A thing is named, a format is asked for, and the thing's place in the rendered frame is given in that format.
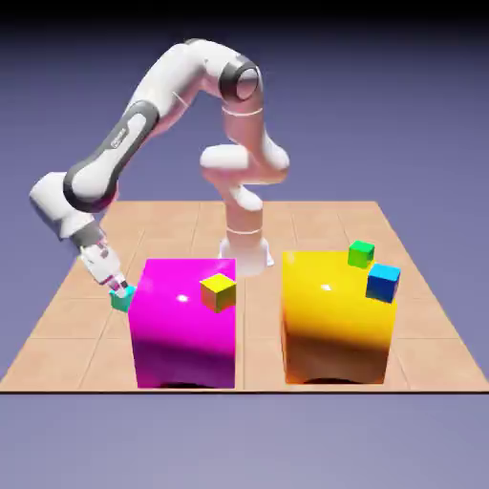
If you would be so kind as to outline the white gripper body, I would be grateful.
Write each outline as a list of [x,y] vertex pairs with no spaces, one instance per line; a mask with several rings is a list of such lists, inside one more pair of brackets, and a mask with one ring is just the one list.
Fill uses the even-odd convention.
[[107,244],[82,246],[79,258],[98,284],[120,284],[123,281],[120,260]]

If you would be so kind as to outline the small teal cube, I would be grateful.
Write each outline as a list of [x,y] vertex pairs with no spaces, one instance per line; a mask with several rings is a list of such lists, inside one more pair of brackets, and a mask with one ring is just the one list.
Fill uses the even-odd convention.
[[136,290],[137,289],[133,286],[121,287],[118,290],[110,290],[111,307],[115,310],[127,313]]

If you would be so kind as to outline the small yellow cube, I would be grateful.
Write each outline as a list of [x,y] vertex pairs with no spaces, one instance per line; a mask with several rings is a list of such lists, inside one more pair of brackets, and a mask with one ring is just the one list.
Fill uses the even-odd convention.
[[219,313],[236,305],[237,284],[234,280],[216,273],[201,284],[201,301],[212,311]]

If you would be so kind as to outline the small green cube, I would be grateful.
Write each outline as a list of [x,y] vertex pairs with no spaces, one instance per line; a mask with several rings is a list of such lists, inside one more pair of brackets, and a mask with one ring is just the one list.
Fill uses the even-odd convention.
[[349,247],[348,265],[368,268],[373,261],[374,251],[374,244],[361,240],[354,241]]

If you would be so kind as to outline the small blue cube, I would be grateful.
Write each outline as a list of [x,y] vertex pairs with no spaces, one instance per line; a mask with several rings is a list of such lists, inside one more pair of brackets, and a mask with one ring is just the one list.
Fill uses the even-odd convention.
[[398,288],[400,273],[399,267],[375,263],[369,271],[366,296],[390,304]]

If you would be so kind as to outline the large magenta box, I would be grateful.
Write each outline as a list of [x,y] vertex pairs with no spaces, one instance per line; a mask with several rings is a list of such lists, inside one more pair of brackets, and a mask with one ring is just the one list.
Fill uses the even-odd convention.
[[201,281],[219,273],[235,280],[235,261],[146,261],[128,311],[139,388],[235,387],[235,306],[216,312],[202,302]]

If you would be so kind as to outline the large yellow box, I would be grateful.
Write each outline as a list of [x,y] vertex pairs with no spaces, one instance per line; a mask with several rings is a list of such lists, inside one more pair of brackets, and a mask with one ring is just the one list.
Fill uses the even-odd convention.
[[288,384],[384,381],[395,296],[366,296],[368,268],[347,251],[286,251],[282,259],[281,341]]

